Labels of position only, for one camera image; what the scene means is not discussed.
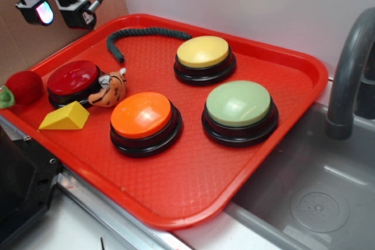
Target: rope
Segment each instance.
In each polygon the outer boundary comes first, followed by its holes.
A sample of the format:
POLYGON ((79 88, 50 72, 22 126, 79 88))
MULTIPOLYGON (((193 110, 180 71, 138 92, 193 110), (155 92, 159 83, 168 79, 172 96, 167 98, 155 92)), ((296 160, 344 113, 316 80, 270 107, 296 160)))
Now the rope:
POLYGON ((128 36, 143 36, 143 35, 163 35, 168 37, 175 37, 177 39, 188 40, 191 39, 192 36, 185 33, 180 32, 178 30, 170 30, 164 28, 145 28, 145 29, 122 29, 113 34, 109 35, 107 38, 107 49, 112 53, 112 55, 120 62, 123 63, 125 61, 124 55, 120 52, 120 50, 116 47, 115 42, 118 39, 128 36))

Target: button top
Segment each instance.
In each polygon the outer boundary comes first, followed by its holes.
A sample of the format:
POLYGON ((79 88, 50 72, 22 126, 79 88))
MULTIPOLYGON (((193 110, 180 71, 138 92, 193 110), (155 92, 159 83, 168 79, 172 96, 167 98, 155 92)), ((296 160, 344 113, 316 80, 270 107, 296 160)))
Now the button top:
POLYGON ((52 94, 67 96, 85 90, 97 78, 98 68, 93 62, 73 61, 55 70, 48 78, 47 86, 52 94))
POLYGON ((269 112, 271 96, 262 85, 250 81, 232 81, 216 87, 206 106, 210 117, 229 127, 249 126, 269 112))
POLYGON ((214 66, 222 62, 228 54, 228 43, 217 36, 194 37, 177 49, 179 62, 194 69, 214 66))
POLYGON ((122 137, 142 139, 158 133, 171 117, 171 102, 164 95, 142 92, 126 98, 115 107, 111 124, 122 137))

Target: sink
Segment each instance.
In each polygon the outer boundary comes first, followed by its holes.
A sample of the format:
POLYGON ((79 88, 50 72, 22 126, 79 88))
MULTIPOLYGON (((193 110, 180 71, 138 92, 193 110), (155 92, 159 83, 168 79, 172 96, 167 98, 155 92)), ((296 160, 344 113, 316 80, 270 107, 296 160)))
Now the sink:
POLYGON ((326 112, 313 104, 226 212, 282 249, 373 249, 375 124, 355 117, 352 137, 336 141, 326 112))

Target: plastic tray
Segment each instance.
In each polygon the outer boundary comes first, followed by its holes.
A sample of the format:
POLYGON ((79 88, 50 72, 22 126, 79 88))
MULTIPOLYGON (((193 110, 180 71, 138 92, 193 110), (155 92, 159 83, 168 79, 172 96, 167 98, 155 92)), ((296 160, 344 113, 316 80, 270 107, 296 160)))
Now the plastic tray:
POLYGON ((65 47, 32 68, 46 85, 64 63, 91 60, 104 72, 127 68, 127 95, 156 91, 167 96, 183 118, 183 132, 167 151, 145 159, 118 153, 110 141, 112 109, 90 107, 80 131, 39 131, 54 108, 47 92, 34 104, 0 111, 5 118, 54 153, 69 169, 128 210, 142 222, 164 230, 192 226, 220 212, 282 137, 325 88, 328 73, 314 57, 280 47, 174 22, 150 15, 116 19, 65 47), (226 81, 250 80, 263 85, 279 109, 279 124, 265 142, 249 148, 227 148, 203 132, 201 114, 209 92, 217 87, 191 86, 175 78, 173 64, 182 41, 164 36, 126 37, 116 42, 125 55, 119 64, 106 48, 107 36, 123 28, 157 26, 193 37, 226 39, 237 69, 226 81))

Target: white wall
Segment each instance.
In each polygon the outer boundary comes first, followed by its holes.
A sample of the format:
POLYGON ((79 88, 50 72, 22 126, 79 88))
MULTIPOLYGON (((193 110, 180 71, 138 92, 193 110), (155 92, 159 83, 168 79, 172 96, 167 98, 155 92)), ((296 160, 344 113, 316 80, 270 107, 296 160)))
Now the white wall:
POLYGON ((352 24, 375 0, 125 0, 148 13, 311 54, 334 75, 352 24))

